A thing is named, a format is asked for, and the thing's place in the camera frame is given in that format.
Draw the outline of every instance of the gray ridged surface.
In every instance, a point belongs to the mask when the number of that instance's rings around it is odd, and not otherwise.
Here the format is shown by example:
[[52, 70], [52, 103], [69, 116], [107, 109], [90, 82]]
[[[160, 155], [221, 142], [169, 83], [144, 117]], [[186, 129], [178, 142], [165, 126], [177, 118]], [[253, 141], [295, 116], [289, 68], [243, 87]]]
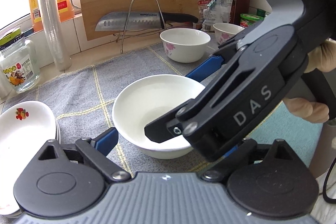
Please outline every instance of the gray ridged surface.
[[247, 215], [220, 184], [206, 183], [195, 173], [139, 173], [128, 183], [111, 186], [95, 207], [63, 220], [22, 216], [20, 224], [317, 224], [310, 216], [272, 221]]

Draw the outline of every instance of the large white bowl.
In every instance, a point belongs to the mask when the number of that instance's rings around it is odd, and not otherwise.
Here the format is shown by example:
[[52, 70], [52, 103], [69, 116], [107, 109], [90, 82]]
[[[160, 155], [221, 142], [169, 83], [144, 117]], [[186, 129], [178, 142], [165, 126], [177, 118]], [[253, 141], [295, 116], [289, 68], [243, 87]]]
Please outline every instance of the large white bowl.
[[0, 115], [0, 215], [17, 213], [16, 179], [43, 144], [55, 138], [54, 114], [42, 102], [18, 103]]
[[157, 159], [181, 157], [193, 149], [182, 135], [156, 143], [145, 136], [144, 127], [186, 100], [196, 98], [203, 89], [201, 83], [179, 75], [142, 78], [127, 86], [115, 99], [113, 123], [142, 153]]
[[211, 40], [202, 31], [188, 28], [174, 28], [160, 34], [167, 56], [180, 63], [192, 63], [200, 60]]
[[219, 44], [226, 42], [228, 39], [244, 30], [243, 27], [230, 23], [215, 23], [213, 28], [215, 29], [216, 41]]

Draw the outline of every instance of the orange plastic bottle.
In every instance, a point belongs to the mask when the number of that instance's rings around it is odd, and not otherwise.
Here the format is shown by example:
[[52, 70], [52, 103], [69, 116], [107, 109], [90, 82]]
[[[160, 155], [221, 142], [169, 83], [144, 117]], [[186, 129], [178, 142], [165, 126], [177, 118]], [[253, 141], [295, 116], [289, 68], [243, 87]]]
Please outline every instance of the orange plastic bottle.
[[[75, 17], [75, 11], [70, 0], [57, 0], [59, 19], [61, 22]], [[29, 0], [30, 17], [33, 23], [34, 32], [42, 31], [42, 19], [37, 0]]]

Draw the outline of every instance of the kitchen knife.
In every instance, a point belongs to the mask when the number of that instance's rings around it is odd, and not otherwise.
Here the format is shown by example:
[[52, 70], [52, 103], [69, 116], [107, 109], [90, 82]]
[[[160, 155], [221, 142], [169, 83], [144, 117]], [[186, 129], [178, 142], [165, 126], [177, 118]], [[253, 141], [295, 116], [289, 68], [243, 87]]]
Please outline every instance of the kitchen knife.
[[[198, 18], [188, 14], [162, 13], [167, 22], [193, 22]], [[122, 31], [127, 19], [127, 12], [112, 12], [103, 16], [96, 25], [96, 31]], [[159, 12], [131, 12], [126, 30], [164, 29]]]

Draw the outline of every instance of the black cable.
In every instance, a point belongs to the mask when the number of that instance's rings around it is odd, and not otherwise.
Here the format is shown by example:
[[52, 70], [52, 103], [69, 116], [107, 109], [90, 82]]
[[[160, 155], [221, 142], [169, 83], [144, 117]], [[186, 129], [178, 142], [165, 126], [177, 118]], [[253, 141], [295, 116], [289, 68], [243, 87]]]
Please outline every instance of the black cable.
[[327, 175], [325, 176], [325, 180], [324, 180], [324, 183], [323, 183], [323, 189], [322, 189], [323, 199], [325, 200], [325, 202], [327, 202], [329, 204], [336, 204], [336, 199], [335, 198], [330, 198], [330, 197], [327, 196], [327, 182], [328, 182], [329, 176], [331, 174], [331, 171], [335, 166], [335, 163], [336, 163], [336, 158], [334, 159], [333, 163], [331, 164], [331, 166], [330, 166], [330, 168], [327, 172]]

